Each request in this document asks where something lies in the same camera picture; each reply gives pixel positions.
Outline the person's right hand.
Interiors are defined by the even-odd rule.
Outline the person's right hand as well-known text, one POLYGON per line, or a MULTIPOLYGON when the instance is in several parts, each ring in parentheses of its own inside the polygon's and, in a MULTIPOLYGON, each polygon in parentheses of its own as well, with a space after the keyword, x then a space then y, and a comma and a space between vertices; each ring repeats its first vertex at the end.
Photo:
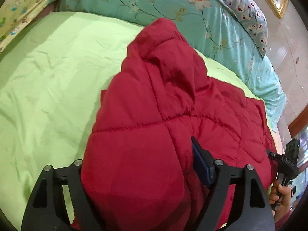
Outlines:
POLYGON ((274 181, 269 194, 269 204, 279 203, 278 209, 273 211, 274 221, 277 222, 285 217, 291 206, 291 188, 282 186, 278 180, 274 181))

